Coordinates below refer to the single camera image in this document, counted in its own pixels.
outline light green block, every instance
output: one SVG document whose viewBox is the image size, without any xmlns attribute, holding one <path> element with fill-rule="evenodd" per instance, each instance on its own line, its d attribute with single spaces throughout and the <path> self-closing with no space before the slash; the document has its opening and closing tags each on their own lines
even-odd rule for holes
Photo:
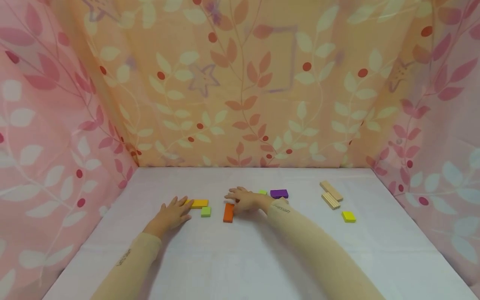
<svg viewBox="0 0 480 300">
<path fill-rule="evenodd" d="M 212 208 L 209 206 L 202 207 L 200 215 L 203 217 L 209 217 L 212 213 Z"/>
</svg>

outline yellow block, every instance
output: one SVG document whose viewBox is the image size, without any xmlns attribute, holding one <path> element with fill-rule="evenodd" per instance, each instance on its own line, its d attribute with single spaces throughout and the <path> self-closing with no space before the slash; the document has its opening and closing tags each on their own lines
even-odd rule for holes
<svg viewBox="0 0 480 300">
<path fill-rule="evenodd" d="M 345 223 L 355 223 L 357 221 L 353 212 L 342 212 L 342 217 Z"/>
<path fill-rule="evenodd" d="M 202 207 L 205 207 L 205 206 L 208 206 L 208 199 L 194 199 L 193 200 L 192 208 L 202 208 Z"/>
<path fill-rule="evenodd" d="M 338 203 L 338 201 L 335 200 L 335 198 L 329 192 L 323 193 L 322 198 L 325 200 L 325 202 L 327 202 L 331 209 L 337 209 L 340 207 L 340 203 Z"/>
<path fill-rule="evenodd" d="M 320 186 L 325 190 L 325 192 L 329 192 L 337 201 L 342 201 L 343 196 L 326 180 L 320 182 Z"/>
</svg>

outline fabric backdrop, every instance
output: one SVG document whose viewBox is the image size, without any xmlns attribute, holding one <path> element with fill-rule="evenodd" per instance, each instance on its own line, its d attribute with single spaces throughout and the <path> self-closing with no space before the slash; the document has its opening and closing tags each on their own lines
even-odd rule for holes
<svg viewBox="0 0 480 300">
<path fill-rule="evenodd" d="M 480 295 L 480 0 L 20 2 L 140 166 L 372 168 Z"/>
<path fill-rule="evenodd" d="M 2 300 L 41 299 L 137 168 L 69 43 L 44 4 L 0 1 Z"/>
</svg>

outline unpainted wooden block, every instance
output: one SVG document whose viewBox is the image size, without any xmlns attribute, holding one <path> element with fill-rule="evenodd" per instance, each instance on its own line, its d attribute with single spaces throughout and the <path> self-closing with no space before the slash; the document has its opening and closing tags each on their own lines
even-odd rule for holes
<svg viewBox="0 0 480 300">
<path fill-rule="evenodd" d="M 342 201 L 343 196 L 326 180 L 320 182 L 320 186 L 325 190 L 325 192 L 329 192 L 337 201 Z"/>
<path fill-rule="evenodd" d="M 330 194 L 329 192 L 323 193 L 322 198 L 327 202 L 328 206 L 331 209 L 337 209 L 340 207 L 340 203 Z"/>
</svg>

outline beige arm sleeve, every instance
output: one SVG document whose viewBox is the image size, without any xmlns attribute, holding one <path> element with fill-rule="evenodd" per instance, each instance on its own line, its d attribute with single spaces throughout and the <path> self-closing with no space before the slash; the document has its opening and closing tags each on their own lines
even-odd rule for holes
<svg viewBox="0 0 480 300">
<path fill-rule="evenodd" d="M 313 269 L 329 300 L 385 300 L 349 254 L 325 231 L 278 199 L 268 221 L 293 244 Z"/>
<path fill-rule="evenodd" d="M 148 269 L 156 259 L 161 245 L 162 242 L 158 237 L 140 233 L 90 300 L 137 299 Z"/>
</svg>

